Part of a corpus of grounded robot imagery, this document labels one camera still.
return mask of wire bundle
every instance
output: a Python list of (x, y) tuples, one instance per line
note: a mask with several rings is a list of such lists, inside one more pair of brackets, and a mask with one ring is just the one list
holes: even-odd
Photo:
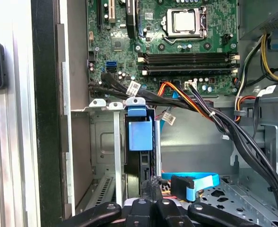
[[(101, 78), (108, 87), (102, 87), (98, 84), (90, 83), (90, 91), (102, 91), (105, 94), (109, 94), (124, 100), (129, 98), (126, 95), (127, 88), (115, 80), (111, 73), (104, 73), (102, 74)], [(180, 98), (172, 99), (162, 97), (165, 87), (172, 88), (179, 94)], [(174, 106), (188, 109), (198, 112), (203, 117), (214, 122), (219, 131), (228, 135), (234, 141), (235, 146), (243, 159), (268, 182), (270, 185), (270, 190), (274, 193), (278, 207), (278, 175), (264, 155), (263, 151), (258, 147), (257, 143), (245, 130), (238, 126), (238, 124), (231, 120), (228, 116), (215, 108), (209, 107), (197, 90), (195, 90), (191, 85), (189, 85), (187, 89), (192, 92), (195, 97), (195, 101), (192, 100), (180, 88), (177, 88), (170, 82), (164, 82), (162, 84), (158, 95), (145, 89), (139, 89), (137, 96), (145, 98), (147, 105)]]

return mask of cable label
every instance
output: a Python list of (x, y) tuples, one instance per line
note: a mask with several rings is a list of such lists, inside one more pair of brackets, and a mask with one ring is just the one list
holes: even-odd
[(272, 94), (274, 92), (274, 90), (276, 89), (277, 85), (271, 85), (269, 87), (266, 88), (264, 95), (267, 94)]
[(162, 120), (166, 121), (170, 125), (173, 125), (174, 121), (176, 120), (176, 117), (172, 116), (170, 113), (165, 111), (163, 114)]
[(141, 84), (132, 80), (130, 82), (128, 90), (126, 91), (126, 94), (130, 97), (136, 97), (136, 94), (138, 93), (140, 87), (141, 87)]
[(224, 139), (224, 140), (229, 140), (229, 136), (227, 136), (227, 135), (222, 135), (222, 139)]

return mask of blue connector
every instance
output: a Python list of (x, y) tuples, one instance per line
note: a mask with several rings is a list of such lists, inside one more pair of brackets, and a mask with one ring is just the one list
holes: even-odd
[(117, 67), (117, 61), (106, 61), (105, 67), (106, 68)]

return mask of gray metal frame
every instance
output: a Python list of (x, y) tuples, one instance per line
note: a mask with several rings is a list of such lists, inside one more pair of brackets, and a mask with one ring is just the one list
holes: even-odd
[(8, 78), (7, 89), (0, 91), (0, 226), (38, 227), (31, 2), (0, 0), (0, 12)]

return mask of black plastic clip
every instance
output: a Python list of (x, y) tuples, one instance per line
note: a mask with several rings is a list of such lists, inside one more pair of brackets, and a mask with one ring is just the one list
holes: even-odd
[(269, 187), (267, 189), (268, 189), (269, 192), (278, 192), (278, 188)]

